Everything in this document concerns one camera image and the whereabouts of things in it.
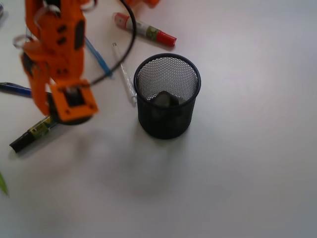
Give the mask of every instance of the wire mesh cup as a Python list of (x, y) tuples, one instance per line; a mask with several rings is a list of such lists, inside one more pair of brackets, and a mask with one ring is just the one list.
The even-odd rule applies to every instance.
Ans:
[(134, 75), (143, 129), (158, 139), (180, 136), (190, 125), (200, 87), (198, 70), (182, 56), (159, 54), (145, 60)]

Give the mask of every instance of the clear pen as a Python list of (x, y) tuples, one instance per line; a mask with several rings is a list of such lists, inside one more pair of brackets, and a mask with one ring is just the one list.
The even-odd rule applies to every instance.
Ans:
[[(113, 48), (113, 52), (114, 52), (114, 55), (116, 57), (116, 60), (119, 60), (121, 58), (120, 48), (117, 45), (117, 43), (113, 43), (112, 46), (113, 46), (112, 48)], [(131, 81), (131, 77), (126, 70), (124, 63), (121, 64), (121, 71), (122, 71), (122, 76), (123, 76), (122, 79), (124, 80), (124, 84), (125, 84), (125, 90), (128, 94), (128, 97), (131, 100), (132, 105), (135, 107), (137, 104), (137, 94), (134, 90), (133, 83)]]

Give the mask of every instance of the white desk surface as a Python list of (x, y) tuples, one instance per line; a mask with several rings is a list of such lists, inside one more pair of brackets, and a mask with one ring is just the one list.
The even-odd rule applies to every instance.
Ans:
[[(1, 81), (28, 86), (12, 38), (22, 0), (2, 0)], [(88, 13), (87, 37), (109, 65), (119, 2)], [(43, 116), (0, 94), (1, 238), (315, 238), (317, 234), (317, 1), (161, 0), (138, 19), (178, 38), (202, 89), (188, 131), (149, 137), (118, 72), (94, 88), (100, 112), (60, 126), (20, 157), (9, 144)], [(138, 38), (131, 74), (167, 48)], [(85, 58), (84, 76), (102, 73)]]

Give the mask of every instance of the metal ring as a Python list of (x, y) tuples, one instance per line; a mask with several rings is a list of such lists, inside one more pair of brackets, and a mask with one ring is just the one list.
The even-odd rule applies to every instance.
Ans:
[(82, 10), (83, 12), (92, 11), (92, 10), (95, 9), (95, 7), (97, 6), (97, 4), (98, 4), (98, 0), (94, 0), (94, 5), (93, 5), (92, 7), (90, 7), (90, 8), (82, 8), (81, 10)]
[(22, 40), (24, 40), (24, 42), (26, 42), (27, 40), (33, 41), (33, 38), (30, 37), (30, 36), (27, 36), (27, 35), (17, 36), (17, 37), (15, 37), (15, 38), (12, 40), (12, 43), (13, 43), (14, 47), (16, 47), (17, 49), (23, 48), (23, 45), (24, 45), (24, 44), (23, 44), (23, 45), (19, 45), (19, 44), (18, 44), (18, 43), (19, 43), (20, 41), (22, 41)]

